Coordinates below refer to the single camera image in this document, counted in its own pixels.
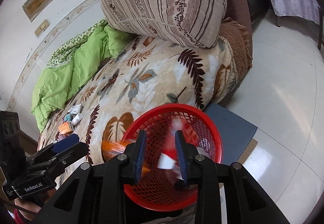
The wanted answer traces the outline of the person left hand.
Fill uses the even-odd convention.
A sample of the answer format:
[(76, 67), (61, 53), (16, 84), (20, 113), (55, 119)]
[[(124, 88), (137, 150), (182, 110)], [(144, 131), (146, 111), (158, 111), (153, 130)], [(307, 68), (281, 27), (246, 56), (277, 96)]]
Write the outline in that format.
[[(56, 193), (56, 188), (50, 189), (46, 192), (39, 193), (37, 197), (42, 203), (47, 203), (51, 197)], [(30, 223), (36, 214), (41, 210), (41, 207), (33, 202), (25, 201), (21, 198), (16, 198), (14, 200), (16, 206), (23, 208), (24, 210), (14, 209), (14, 222), (15, 223)]]

